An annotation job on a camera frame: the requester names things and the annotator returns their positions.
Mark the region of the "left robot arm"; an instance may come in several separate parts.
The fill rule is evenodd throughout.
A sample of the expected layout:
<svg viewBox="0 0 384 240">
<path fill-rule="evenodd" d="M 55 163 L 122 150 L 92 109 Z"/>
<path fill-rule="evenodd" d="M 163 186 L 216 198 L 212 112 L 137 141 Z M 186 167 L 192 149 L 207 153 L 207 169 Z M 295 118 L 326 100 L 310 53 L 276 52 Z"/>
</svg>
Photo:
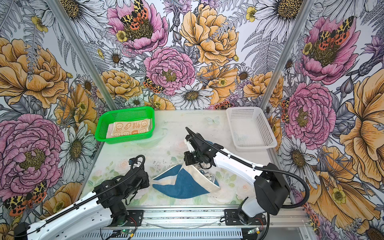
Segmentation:
<svg viewBox="0 0 384 240">
<path fill-rule="evenodd" d="M 85 197 L 44 220 L 14 229 L 16 240 L 74 240 L 95 229 L 122 226 L 130 218 L 123 202 L 148 188 L 148 173 L 140 167 L 103 181 Z"/>
</svg>

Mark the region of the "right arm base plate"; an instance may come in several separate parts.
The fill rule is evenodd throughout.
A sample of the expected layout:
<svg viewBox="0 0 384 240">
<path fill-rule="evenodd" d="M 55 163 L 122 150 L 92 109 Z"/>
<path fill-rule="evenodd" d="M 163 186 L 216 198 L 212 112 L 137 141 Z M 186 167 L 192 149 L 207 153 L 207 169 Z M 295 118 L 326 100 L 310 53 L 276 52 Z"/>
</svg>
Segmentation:
<svg viewBox="0 0 384 240">
<path fill-rule="evenodd" d="M 224 223 L 226 226 L 265 226 L 267 224 L 267 217 L 263 214 L 258 214 L 251 218 L 246 214 L 239 214 L 238 209 L 225 209 Z"/>
</svg>

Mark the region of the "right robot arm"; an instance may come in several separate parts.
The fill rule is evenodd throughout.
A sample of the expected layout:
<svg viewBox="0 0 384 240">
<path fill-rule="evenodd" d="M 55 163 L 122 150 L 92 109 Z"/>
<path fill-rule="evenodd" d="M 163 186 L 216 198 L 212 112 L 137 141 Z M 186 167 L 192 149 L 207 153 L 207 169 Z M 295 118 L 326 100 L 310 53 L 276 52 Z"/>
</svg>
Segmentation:
<svg viewBox="0 0 384 240">
<path fill-rule="evenodd" d="M 274 164 L 259 165 L 242 159 L 223 146 L 188 134 L 186 165 L 208 164 L 232 172 L 254 186 L 255 194 L 246 197 L 237 210 L 236 220 L 248 225 L 259 214 L 277 215 L 290 194 L 288 183 Z"/>
</svg>

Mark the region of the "white plastic basket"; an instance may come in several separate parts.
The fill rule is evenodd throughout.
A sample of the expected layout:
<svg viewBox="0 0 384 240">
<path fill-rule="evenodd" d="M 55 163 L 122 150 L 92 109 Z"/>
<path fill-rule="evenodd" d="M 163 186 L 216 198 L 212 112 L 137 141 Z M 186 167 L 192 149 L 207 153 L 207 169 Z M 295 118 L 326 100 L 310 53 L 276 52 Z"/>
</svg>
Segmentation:
<svg viewBox="0 0 384 240">
<path fill-rule="evenodd" d="M 270 124 L 259 107 L 233 107 L 226 109 L 234 146 L 239 152 L 272 149 L 277 140 Z"/>
</svg>

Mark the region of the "blue white patterned towel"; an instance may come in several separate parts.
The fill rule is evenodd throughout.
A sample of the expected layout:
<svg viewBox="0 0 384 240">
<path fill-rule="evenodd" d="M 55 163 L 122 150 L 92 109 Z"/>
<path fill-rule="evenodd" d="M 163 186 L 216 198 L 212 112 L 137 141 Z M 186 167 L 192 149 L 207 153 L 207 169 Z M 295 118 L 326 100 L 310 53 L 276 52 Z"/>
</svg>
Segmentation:
<svg viewBox="0 0 384 240">
<path fill-rule="evenodd" d="M 200 164 L 174 165 L 154 177 L 151 184 L 155 190 L 175 199 L 191 199 L 221 189 L 215 176 Z"/>
</svg>

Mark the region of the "orange patterned towel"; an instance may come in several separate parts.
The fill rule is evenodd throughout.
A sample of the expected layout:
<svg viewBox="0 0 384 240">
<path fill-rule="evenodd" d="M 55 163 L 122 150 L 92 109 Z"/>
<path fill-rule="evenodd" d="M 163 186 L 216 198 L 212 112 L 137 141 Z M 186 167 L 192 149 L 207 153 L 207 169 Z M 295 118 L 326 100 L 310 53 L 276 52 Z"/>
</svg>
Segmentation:
<svg viewBox="0 0 384 240">
<path fill-rule="evenodd" d="M 109 124 L 107 139 L 148 133 L 152 129 L 152 120 L 144 119 L 130 122 L 114 122 Z"/>
</svg>

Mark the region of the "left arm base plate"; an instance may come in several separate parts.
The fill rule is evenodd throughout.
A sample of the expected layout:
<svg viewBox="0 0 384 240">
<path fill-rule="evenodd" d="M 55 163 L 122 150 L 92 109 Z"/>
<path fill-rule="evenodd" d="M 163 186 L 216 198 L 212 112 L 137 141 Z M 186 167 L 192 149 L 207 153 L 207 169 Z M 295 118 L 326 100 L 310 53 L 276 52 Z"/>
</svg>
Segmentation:
<svg viewBox="0 0 384 240">
<path fill-rule="evenodd" d="M 143 215 L 143 210 L 128 210 L 126 213 L 114 217 L 109 227 L 140 227 Z"/>
</svg>

